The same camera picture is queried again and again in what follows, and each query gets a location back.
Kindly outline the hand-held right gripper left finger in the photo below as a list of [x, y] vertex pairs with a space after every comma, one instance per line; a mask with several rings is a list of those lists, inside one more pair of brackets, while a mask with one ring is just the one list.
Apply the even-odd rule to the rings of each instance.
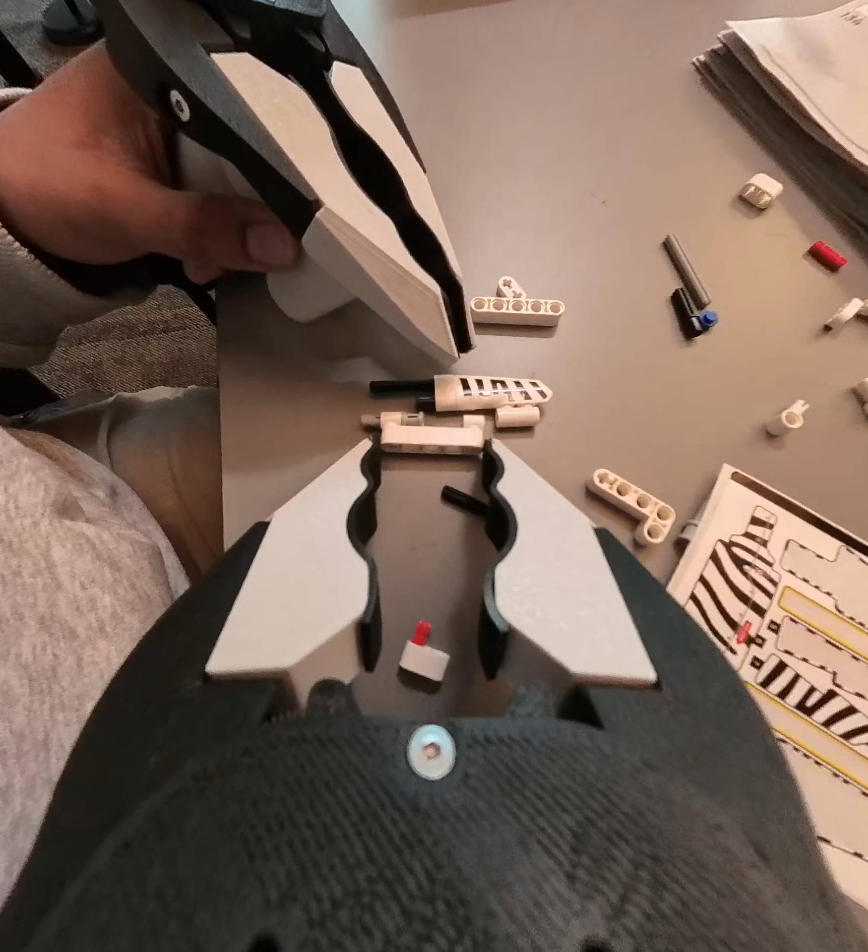
[[285, 684], [352, 682], [382, 645], [377, 530], [380, 446], [362, 440], [277, 509], [204, 672]]

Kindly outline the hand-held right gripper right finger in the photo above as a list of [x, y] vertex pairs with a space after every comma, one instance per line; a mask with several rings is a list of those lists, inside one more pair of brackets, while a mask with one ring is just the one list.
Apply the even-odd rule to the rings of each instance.
[[494, 549], [479, 614], [487, 679], [656, 685], [593, 522], [498, 439], [485, 445], [481, 482]]

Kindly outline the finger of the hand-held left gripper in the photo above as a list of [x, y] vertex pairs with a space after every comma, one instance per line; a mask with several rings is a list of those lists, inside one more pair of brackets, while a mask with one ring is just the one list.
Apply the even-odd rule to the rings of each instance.
[[279, 307], [306, 323], [360, 300], [410, 343], [445, 363], [455, 361], [461, 342], [440, 287], [345, 168], [311, 98], [248, 53], [213, 54], [213, 63], [321, 202], [300, 240], [297, 267], [268, 276]]
[[393, 164], [405, 200], [410, 202], [414, 215], [425, 222], [431, 234], [428, 245], [439, 246], [438, 253], [426, 250], [418, 255], [418, 240], [403, 240], [418, 263], [440, 286], [455, 351], [472, 351], [476, 336], [464, 303], [462, 270], [428, 181], [428, 174], [413, 150], [410, 137], [403, 133], [361, 68], [337, 61], [331, 69], [330, 82], [351, 118]]

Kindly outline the short white lego connector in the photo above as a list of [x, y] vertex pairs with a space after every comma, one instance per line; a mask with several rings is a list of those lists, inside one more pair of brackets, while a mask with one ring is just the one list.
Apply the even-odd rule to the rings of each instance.
[[427, 682], [440, 684], [450, 663], [450, 655], [427, 644], [413, 641], [405, 644], [399, 660], [399, 669]]

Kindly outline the striped lego piece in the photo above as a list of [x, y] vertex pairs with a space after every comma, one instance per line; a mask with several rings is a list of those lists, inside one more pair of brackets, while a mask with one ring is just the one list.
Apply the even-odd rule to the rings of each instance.
[[437, 412], [541, 406], [551, 398], [550, 387], [537, 380], [459, 374], [433, 378], [432, 400]]

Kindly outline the black lego rod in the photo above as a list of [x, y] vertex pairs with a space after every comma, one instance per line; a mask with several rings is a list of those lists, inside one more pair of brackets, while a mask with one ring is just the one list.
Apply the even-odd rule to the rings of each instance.
[[405, 398], [414, 401], [421, 411], [436, 411], [435, 379], [373, 380], [369, 393], [376, 398]]

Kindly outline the white lego L-beam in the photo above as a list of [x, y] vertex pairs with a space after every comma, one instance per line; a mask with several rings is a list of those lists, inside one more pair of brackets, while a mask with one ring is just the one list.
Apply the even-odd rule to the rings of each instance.
[[676, 520], [675, 510], [661, 499], [611, 470], [595, 470], [586, 489], [635, 518], [635, 542], [641, 546], [664, 543]]

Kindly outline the white straight lego beam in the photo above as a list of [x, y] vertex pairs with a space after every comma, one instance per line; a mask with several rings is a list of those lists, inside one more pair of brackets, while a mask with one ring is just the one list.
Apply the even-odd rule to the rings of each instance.
[[565, 304], [554, 299], [477, 296], [469, 313], [475, 325], [503, 327], [557, 327]]

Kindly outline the small white lego piece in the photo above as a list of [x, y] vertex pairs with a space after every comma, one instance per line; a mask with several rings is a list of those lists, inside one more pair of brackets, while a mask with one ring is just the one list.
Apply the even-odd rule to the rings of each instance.
[[784, 189], [784, 184], [777, 179], [765, 173], [757, 173], [743, 184], [737, 197], [750, 208], [762, 211], [770, 208]]

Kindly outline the lego instruction booklet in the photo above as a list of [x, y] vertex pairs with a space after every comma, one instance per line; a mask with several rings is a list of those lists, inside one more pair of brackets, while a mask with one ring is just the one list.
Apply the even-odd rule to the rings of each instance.
[[692, 64], [790, 176], [868, 243], [868, 2], [731, 21]]

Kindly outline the person's left hand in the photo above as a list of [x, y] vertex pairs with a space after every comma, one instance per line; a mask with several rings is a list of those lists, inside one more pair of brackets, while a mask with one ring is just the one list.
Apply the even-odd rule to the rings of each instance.
[[178, 189], [174, 155], [99, 41], [0, 109], [0, 221], [33, 251], [89, 266], [162, 255], [197, 284], [297, 262], [263, 203]]

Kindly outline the person's grey sweatshirt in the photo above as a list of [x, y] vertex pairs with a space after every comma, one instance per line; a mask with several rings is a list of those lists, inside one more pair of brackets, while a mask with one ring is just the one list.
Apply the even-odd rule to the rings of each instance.
[[0, 425], [0, 907], [90, 712], [187, 585], [110, 469]]

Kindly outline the zebra sticker sheet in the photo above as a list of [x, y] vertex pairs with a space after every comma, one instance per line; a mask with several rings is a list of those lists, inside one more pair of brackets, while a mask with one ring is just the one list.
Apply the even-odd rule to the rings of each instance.
[[868, 543], [728, 465], [705, 506], [668, 593], [745, 682], [868, 911]]

